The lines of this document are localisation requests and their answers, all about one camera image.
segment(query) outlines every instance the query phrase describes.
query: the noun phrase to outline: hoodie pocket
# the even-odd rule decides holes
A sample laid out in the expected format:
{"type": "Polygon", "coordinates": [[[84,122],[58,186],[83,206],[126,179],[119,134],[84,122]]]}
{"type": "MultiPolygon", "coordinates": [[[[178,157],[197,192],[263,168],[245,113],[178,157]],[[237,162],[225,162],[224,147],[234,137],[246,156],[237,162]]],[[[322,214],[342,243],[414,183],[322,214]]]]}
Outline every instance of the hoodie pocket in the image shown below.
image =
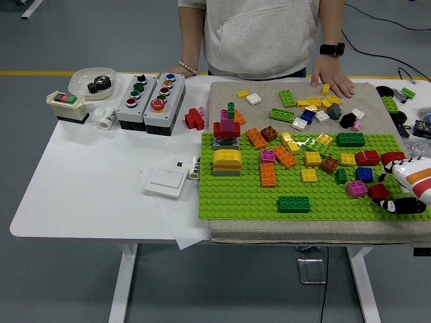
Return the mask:
{"type": "Polygon", "coordinates": [[[224,22],[220,49],[208,63],[238,74],[277,71],[305,59],[317,33],[307,1],[254,11],[224,22]]]}

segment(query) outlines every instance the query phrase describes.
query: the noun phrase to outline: smartwatch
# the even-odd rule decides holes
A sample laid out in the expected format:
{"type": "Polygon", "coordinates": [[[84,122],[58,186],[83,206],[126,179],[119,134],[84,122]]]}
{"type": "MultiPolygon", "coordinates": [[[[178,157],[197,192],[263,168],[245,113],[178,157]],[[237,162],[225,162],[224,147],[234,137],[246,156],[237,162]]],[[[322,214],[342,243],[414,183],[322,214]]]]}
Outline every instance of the smartwatch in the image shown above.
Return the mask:
{"type": "Polygon", "coordinates": [[[339,42],[336,45],[321,45],[320,55],[333,55],[333,56],[343,56],[345,44],[339,42]]]}

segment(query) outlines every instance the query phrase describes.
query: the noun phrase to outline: white bowl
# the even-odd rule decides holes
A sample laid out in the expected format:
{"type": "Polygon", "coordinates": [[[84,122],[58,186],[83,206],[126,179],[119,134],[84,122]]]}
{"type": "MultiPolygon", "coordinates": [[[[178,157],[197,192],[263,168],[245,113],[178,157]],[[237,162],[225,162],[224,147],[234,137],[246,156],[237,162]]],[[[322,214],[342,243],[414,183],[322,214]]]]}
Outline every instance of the white bowl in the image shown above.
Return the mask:
{"type": "Polygon", "coordinates": [[[92,67],[89,69],[82,69],[73,74],[69,82],[69,92],[76,96],[85,96],[86,100],[102,100],[109,97],[114,90],[115,83],[117,82],[117,74],[113,69],[107,67],[92,67]],[[109,76],[111,87],[103,89],[95,94],[88,91],[87,85],[94,82],[97,76],[109,76]]]}

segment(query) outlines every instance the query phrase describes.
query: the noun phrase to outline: table leg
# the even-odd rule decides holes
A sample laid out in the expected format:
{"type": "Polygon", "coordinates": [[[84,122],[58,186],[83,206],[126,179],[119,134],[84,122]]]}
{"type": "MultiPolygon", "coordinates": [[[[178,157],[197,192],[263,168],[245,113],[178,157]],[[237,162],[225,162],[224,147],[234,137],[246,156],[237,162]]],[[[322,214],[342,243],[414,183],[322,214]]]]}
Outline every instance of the table leg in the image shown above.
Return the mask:
{"type": "Polygon", "coordinates": [[[119,244],[123,252],[109,323],[124,323],[137,253],[137,244],[119,244]]]}
{"type": "Polygon", "coordinates": [[[372,293],[372,287],[368,272],[366,270],[364,257],[373,247],[347,247],[353,276],[355,278],[356,289],[358,290],[359,301],[361,303],[362,315],[365,323],[380,323],[376,300],[372,293]]]}

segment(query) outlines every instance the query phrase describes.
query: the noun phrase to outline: cable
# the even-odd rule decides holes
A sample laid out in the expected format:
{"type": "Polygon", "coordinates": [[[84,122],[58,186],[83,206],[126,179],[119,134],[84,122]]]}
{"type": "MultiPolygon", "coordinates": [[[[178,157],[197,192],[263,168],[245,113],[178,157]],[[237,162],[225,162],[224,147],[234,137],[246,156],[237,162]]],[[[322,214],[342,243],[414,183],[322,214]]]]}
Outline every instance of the cable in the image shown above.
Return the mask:
{"type": "Polygon", "coordinates": [[[368,15],[367,13],[365,13],[365,12],[363,12],[363,11],[360,11],[357,7],[354,7],[353,5],[348,5],[347,3],[344,3],[344,5],[347,5],[348,7],[352,7],[352,8],[353,8],[353,9],[355,9],[356,11],[359,11],[360,13],[362,13],[362,14],[364,14],[364,15],[367,15],[368,17],[371,17],[372,19],[375,19],[375,20],[381,20],[381,21],[383,21],[383,22],[391,22],[392,24],[395,24],[395,25],[401,26],[401,27],[403,27],[403,28],[405,28],[405,29],[408,29],[408,30],[415,30],[415,31],[419,31],[419,32],[427,32],[428,30],[431,30],[431,28],[430,28],[430,29],[415,29],[415,28],[409,28],[409,27],[403,26],[403,25],[401,25],[401,24],[399,24],[399,23],[397,23],[397,22],[393,22],[392,20],[386,20],[386,19],[382,19],[382,18],[376,18],[376,17],[373,17],[372,15],[368,15]]]}
{"type": "Polygon", "coordinates": [[[403,62],[399,59],[395,59],[393,57],[390,56],[385,56],[385,55],[376,55],[376,54],[370,54],[369,52],[362,52],[361,50],[358,50],[355,46],[353,46],[353,44],[350,42],[349,38],[347,38],[347,36],[344,34],[344,31],[341,31],[343,33],[344,38],[347,40],[347,42],[349,43],[349,45],[356,50],[357,52],[364,54],[364,55],[368,55],[368,56],[373,56],[373,57],[381,57],[383,59],[392,59],[393,61],[397,61],[401,64],[404,64],[408,67],[410,67],[411,69],[413,69],[414,71],[418,72],[420,75],[422,75],[423,77],[425,77],[429,82],[431,82],[431,79],[429,79],[425,74],[423,74],[421,71],[418,71],[417,69],[415,69],[413,66],[411,66],[410,64],[407,64],[406,62],[403,62]]]}
{"type": "Polygon", "coordinates": [[[323,294],[323,301],[322,301],[321,323],[323,322],[323,308],[325,307],[326,290],[328,287],[328,268],[329,268],[329,247],[326,247],[326,279],[325,279],[325,292],[323,294]]]}

